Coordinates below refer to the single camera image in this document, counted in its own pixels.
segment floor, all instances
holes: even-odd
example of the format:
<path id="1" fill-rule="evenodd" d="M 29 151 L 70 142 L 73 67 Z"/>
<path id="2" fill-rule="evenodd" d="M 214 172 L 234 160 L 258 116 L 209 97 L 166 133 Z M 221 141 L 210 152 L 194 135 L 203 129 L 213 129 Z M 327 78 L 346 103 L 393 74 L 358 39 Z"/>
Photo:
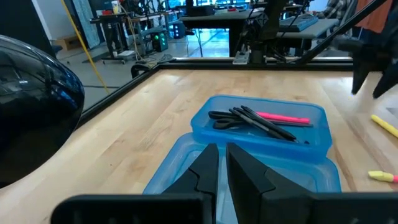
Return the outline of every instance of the floor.
<path id="1" fill-rule="evenodd" d="M 200 40 L 204 57 L 229 57 L 228 30 L 203 29 L 200 33 Z M 90 55 L 95 57 L 107 51 L 106 46 L 101 45 L 90 50 Z M 183 39 L 170 39 L 169 49 L 151 55 L 146 60 L 149 62 L 156 61 L 164 54 L 170 54 L 173 57 L 200 57 L 198 39 L 196 36 L 186 36 Z M 90 63 L 82 63 L 82 61 L 87 60 L 87 56 L 82 49 L 63 50 L 58 53 L 57 58 L 74 71 L 85 86 L 85 109 L 107 95 Z M 104 65 L 102 61 L 98 61 L 95 63 L 95 66 L 107 85 L 109 92 L 112 92 L 131 80 L 130 69 L 134 63 L 135 61 L 133 60 L 127 61 L 125 65 L 117 61 L 106 61 Z"/>
<path id="2" fill-rule="evenodd" d="M 174 142 L 191 131 L 192 116 L 215 94 L 322 106 L 333 136 L 328 158 L 338 168 L 342 191 L 396 191 L 396 184 L 367 177 L 369 170 L 398 174 L 398 139 L 370 120 L 376 114 L 398 124 L 390 112 L 397 108 L 398 88 L 372 99 L 379 78 L 371 74 L 353 96 L 350 72 L 159 71 L 77 129 L 44 165 L 1 189 L 0 223 L 48 223 L 54 207 L 72 195 L 141 193 Z"/>

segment blue plastic bin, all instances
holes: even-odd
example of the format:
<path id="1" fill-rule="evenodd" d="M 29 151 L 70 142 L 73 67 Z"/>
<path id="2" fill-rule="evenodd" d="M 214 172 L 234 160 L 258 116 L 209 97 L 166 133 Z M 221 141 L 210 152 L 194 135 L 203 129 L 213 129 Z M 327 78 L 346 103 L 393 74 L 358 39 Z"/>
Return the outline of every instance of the blue plastic bin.
<path id="1" fill-rule="evenodd" d="M 209 111 L 228 111 L 241 105 L 248 106 L 254 111 L 310 118 L 313 127 L 283 126 L 297 137 L 299 143 L 270 138 L 264 131 L 252 126 L 226 130 L 213 129 L 214 120 L 208 117 Z M 310 103 L 216 95 L 211 97 L 193 117 L 191 126 L 196 138 L 212 138 L 219 143 L 251 142 L 263 146 L 267 151 L 264 153 L 280 157 L 322 160 L 332 145 L 325 110 Z"/>
<path id="2" fill-rule="evenodd" d="M 207 144 L 212 143 L 213 140 L 213 138 L 202 138 L 198 142 L 193 133 L 181 136 L 148 183 L 144 194 L 162 193 L 188 169 L 206 148 Z M 278 173 L 313 192 L 341 192 L 337 168 L 327 158 L 317 162 L 299 161 L 266 154 L 266 152 L 272 150 L 281 150 L 281 148 L 278 148 L 281 144 L 262 146 L 263 150 L 259 150 L 258 145 L 250 142 L 237 142 L 237 144 Z M 220 171 L 218 177 L 217 222 L 236 224 L 237 219 L 226 173 L 225 146 L 225 144 L 218 144 Z"/>

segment wall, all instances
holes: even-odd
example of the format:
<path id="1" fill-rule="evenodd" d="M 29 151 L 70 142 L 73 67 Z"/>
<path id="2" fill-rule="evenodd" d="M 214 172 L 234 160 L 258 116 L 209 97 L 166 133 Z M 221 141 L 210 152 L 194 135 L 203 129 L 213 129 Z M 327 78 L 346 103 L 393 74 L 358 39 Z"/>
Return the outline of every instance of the wall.
<path id="1" fill-rule="evenodd" d="M 326 8 L 328 0 L 314 0 L 310 2 L 310 11 L 323 11 Z"/>
<path id="2" fill-rule="evenodd" d="M 32 0 L 32 2 L 50 40 L 75 33 L 61 0 Z"/>

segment black metal frame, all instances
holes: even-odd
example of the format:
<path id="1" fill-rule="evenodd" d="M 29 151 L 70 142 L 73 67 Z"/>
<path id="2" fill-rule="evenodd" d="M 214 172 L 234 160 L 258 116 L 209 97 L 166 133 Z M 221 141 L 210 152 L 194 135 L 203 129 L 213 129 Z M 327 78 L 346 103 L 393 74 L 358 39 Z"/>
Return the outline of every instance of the black metal frame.
<path id="1" fill-rule="evenodd" d="M 233 65 L 233 58 L 176 58 L 176 60 L 167 63 L 161 63 L 154 66 L 148 72 L 140 74 L 121 88 L 112 92 L 95 105 L 84 110 L 78 127 L 94 118 L 105 108 L 120 99 L 126 93 L 140 85 L 153 74 L 163 69 L 190 69 L 190 70 L 306 70 L 306 71 L 353 71 L 353 61 L 351 58 L 315 58 L 305 65 L 277 63 L 274 59 L 269 59 L 267 65 Z"/>

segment scissors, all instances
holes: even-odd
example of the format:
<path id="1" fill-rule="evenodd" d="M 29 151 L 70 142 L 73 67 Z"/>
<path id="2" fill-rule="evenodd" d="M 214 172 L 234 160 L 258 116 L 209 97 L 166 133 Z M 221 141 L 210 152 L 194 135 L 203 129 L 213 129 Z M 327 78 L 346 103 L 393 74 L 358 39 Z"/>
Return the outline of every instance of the scissors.
<path id="1" fill-rule="evenodd" d="M 241 118 L 230 112 L 209 111 L 209 118 L 216 120 L 213 124 L 213 128 L 219 130 L 246 124 Z"/>

